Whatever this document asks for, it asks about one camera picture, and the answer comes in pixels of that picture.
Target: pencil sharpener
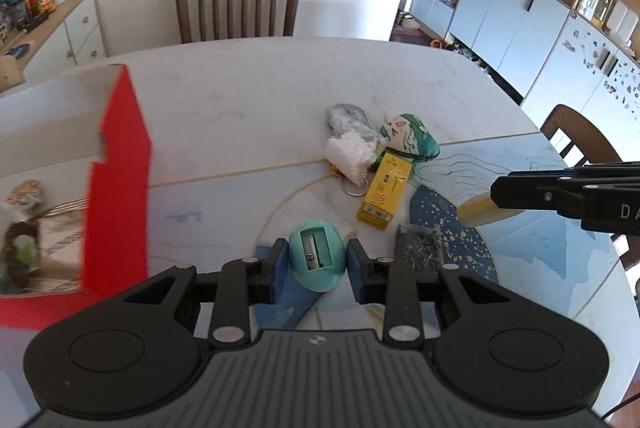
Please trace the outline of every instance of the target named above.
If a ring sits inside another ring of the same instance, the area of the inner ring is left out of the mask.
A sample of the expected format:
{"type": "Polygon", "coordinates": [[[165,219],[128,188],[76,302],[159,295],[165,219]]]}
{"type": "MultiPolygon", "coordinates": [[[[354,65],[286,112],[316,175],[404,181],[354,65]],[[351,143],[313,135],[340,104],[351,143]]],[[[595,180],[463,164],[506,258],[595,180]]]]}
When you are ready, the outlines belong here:
{"type": "Polygon", "coordinates": [[[347,266],[340,233],[327,222],[304,223],[289,237],[289,265],[296,280],[307,289],[333,289],[347,266]]]}

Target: silver bolt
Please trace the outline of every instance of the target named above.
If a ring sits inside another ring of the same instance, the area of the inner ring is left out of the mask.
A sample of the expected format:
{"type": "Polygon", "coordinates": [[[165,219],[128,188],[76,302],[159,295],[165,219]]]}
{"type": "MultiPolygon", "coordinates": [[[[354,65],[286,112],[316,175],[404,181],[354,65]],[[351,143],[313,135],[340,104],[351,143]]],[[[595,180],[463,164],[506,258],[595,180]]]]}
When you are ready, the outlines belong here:
{"type": "Polygon", "coordinates": [[[244,331],[240,327],[218,327],[213,331],[213,339],[220,343],[235,343],[244,338],[244,331]]]}
{"type": "Polygon", "coordinates": [[[396,342],[412,342],[420,337],[420,331],[411,325],[396,325],[389,329],[388,334],[396,342]]]}

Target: cable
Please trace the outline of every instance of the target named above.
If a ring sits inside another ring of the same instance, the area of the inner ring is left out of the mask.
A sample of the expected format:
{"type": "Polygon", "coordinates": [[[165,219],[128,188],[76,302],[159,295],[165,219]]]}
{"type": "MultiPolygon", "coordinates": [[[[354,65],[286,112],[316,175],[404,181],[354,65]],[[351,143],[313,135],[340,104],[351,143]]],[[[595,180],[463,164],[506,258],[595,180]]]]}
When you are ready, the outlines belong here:
{"type": "Polygon", "coordinates": [[[629,399],[625,399],[618,406],[614,406],[611,410],[609,410],[606,414],[604,414],[601,419],[605,420],[610,415],[616,413],[621,408],[624,408],[626,405],[633,403],[636,399],[640,398],[640,392],[638,394],[632,395],[629,399]]]}

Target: crumpled white tissue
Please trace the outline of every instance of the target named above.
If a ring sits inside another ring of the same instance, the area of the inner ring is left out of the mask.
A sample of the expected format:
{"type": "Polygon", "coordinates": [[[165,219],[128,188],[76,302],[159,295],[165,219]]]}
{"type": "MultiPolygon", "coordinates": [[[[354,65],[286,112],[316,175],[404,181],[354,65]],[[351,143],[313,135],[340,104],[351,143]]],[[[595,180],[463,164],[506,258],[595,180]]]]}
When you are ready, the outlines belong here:
{"type": "Polygon", "coordinates": [[[376,161],[376,154],[355,131],[340,138],[331,137],[324,147],[324,155],[352,183],[361,185],[367,178],[367,170],[376,161]]]}

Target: open box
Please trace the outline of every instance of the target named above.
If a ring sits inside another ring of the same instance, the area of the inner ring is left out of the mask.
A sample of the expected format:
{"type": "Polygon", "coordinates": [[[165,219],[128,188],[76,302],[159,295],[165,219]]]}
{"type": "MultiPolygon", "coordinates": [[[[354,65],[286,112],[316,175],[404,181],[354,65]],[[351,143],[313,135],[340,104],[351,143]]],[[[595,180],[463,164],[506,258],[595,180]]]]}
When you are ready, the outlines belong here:
{"type": "Polygon", "coordinates": [[[0,199],[27,179],[41,182],[40,207],[88,197],[78,289],[0,295],[0,326],[43,329],[147,277],[151,143],[126,66],[7,93],[0,151],[0,199]]]}

